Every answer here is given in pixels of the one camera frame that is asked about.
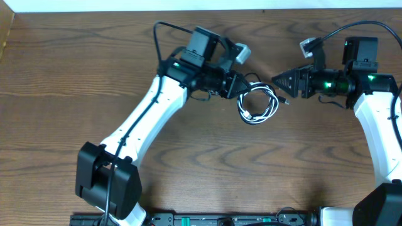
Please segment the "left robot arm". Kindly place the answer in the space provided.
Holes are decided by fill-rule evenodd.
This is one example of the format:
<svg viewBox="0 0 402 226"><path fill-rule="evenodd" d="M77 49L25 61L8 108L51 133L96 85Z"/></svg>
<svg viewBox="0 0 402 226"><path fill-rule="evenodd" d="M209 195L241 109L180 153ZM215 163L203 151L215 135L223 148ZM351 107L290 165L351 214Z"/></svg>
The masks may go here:
<svg viewBox="0 0 402 226"><path fill-rule="evenodd" d="M95 225L142 225L139 167L151 143L194 91L232 99L250 90L232 69L249 47L196 27L187 46L159 60L151 87L128 118L98 145L86 142L77 156L75 193L104 213Z"/></svg>

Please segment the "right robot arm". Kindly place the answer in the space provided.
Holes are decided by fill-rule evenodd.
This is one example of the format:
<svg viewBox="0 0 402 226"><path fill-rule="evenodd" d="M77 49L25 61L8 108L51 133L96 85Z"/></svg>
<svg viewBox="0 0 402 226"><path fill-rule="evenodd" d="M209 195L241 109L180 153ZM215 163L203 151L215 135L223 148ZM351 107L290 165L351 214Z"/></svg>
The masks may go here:
<svg viewBox="0 0 402 226"><path fill-rule="evenodd" d="M375 189L355 207L320 207L307 224L401 225L401 146L395 131L401 125L401 101L394 77L377 72L377 38L346 38L343 70L325 66L318 38L309 38L300 47L314 62L273 77L273 83L292 97L346 97L345 108L354 111L364 130L376 181Z"/></svg>

